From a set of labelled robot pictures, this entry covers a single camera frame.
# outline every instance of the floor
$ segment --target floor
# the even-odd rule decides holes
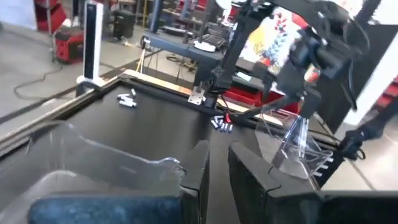
[[[134,31],[132,43],[137,43],[141,38],[142,28]],[[104,74],[113,68],[137,60],[140,57],[139,47],[125,47],[118,44],[103,42],[101,46],[100,74]],[[177,79],[179,64],[170,62],[166,56],[170,52],[161,51],[144,62],[153,70],[168,73]],[[45,34],[18,27],[4,25],[0,31],[0,117],[22,107],[34,100],[22,100],[14,94],[14,87],[21,83],[42,78],[44,73],[59,70],[60,65],[52,63],[49,54],[49,41]],[[75,85],[77,76],[82,73],[82,64],[65,65],[63,68],[48,75],[44,82],[20,88],[19,92],[27,96],[46,97]],[[186,68],[181,68],[179,79],[187,82],[193,81],[194,74]],[[67,98],[51,101],[43,104],[36,110],[20,116],[16,119],[1,124],[0,136],[9,134],[12,130],[26,124],[44,113],[64,104],[73,94]],[[366,142],[363,149],[368,158],[365,161],[357,161],[353,164],[345,162],[324,187],[325,189],[378,189],[397,190],[398,180],[391,178],[398,170],[398,117],[393,119],[382,139]]]

